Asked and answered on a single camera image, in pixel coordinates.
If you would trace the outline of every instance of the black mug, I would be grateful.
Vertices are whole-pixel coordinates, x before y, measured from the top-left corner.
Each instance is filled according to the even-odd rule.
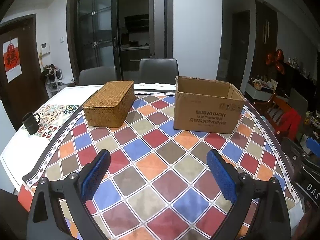
[[[39,114],[33,114],[32,112],[27,113],[23,118],[22,118],[22,123],[26,127],[28,133],[30,135],[33,135],[37,132],[39,129],[39,123],[40,123],[40,115]]]

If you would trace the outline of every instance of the glass sliding door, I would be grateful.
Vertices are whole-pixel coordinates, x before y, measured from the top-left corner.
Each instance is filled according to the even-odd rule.
[[[77,36],[79,72],[99,66],[116,66],[118,80],[122,79],[117,0],[78,0]]]

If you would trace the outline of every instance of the refrigerator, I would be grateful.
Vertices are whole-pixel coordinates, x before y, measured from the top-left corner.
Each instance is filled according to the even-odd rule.
[[[164,0],[149,0],[150,58],[165,58]]]

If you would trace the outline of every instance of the basket lid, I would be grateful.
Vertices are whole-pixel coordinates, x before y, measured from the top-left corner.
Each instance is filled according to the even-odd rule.
[[[133,81],[108,82],[93,94],[83,104],[83,107],[115,107],[121,102],[133,83]]]

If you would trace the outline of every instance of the kitchen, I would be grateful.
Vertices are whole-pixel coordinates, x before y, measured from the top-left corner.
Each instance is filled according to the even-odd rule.
[[[142,58],[164,56],[164,0],[119,0],[121,68],[138,82]]]

